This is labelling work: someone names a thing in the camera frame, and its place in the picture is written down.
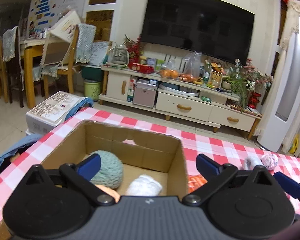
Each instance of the cabinet drawer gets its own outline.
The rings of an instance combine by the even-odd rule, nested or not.
[[[208,119],[209,122],[219,123],[221,125],[234,127],[244,131],[250,131],[254,120],[254,117],[236,113],[218,106],[213,106]]]
[[[155,109],[207,121],[212,105],[159,92]]]
[[[109,72],[107,97],[127,101],[130,75]]]

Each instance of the green bottle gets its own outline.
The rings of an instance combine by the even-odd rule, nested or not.
[[[203,82],[204,83],[207,83],[209,81],[209,76],[210,76],[210,72],[211,72],[211,64],[209,63],[208,60],[205,61],[206,65],[204,67],[204,70],[203,70]]]

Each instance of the red berry plant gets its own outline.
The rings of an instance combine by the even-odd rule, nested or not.
[[[141,34],[138,36],[137,41],[134,41],[125,35],[123,44],[128,48],[129,58],[138,58],[142,55],[143,46],[141,44]]]

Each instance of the picture frame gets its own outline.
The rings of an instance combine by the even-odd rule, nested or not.
[[[222,77],[223,77],[222,73],[211,70],[208,84],[211,84],[212,80],[215,80],[216,82],[218,82],[218,87],[215,87],[215,88],[221,88]]]

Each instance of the wooden drawer handle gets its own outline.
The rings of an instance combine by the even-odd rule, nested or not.
[[[190,106],[177,105],[177,108],[190,111],[192,108]]]
[[[126,93],[126,85],[127,85],[127,82],[123,81],[122,88],[121,88],[121,94],[123,94],[123,95]]]
[[[233,119],[232,117],[227,118],[230,122],[239,122],[239,119]]]

